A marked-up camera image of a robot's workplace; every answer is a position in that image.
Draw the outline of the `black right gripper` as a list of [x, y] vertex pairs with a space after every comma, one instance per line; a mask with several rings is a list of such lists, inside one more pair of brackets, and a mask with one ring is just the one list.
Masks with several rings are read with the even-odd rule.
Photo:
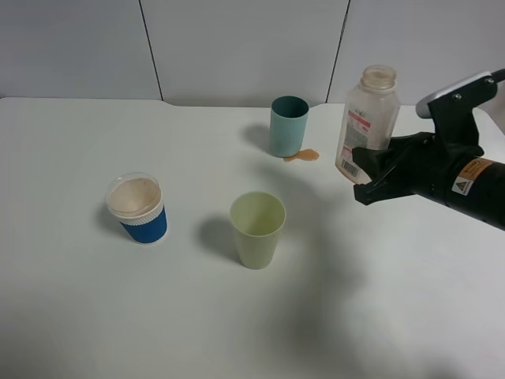
[[504, 229], [504, 165], [479, 146], [442, 151], [433, 133], [393, 137], [383, 150], [357, 147], [353, 161], [371, 178], [353, 186], [363, 205], [413, 194]]

